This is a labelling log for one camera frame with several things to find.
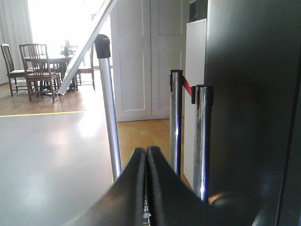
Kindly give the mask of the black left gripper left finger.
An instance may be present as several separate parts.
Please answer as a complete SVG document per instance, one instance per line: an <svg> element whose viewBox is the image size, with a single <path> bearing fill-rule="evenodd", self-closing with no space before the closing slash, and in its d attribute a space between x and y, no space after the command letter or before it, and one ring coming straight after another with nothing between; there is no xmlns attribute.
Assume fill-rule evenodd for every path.
<svg viewBox="0 0 301 226"><path fill-rule="evenodd" d="M145 195L146 153L135 148L111 188L88 210L66 226L141 226Z"/></svg>

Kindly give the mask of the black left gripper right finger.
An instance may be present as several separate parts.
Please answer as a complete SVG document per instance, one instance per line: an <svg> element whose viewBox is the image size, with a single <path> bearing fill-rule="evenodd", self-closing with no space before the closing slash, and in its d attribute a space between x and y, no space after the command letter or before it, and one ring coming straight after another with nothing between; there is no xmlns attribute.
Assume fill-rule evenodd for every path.
<svg viewBox="0 0 301 226"><path fill-rule="evenodd" d="M250 226L254 215L201 201L176 175L158 146L146 151L147 196L152 226Z"/></svg>

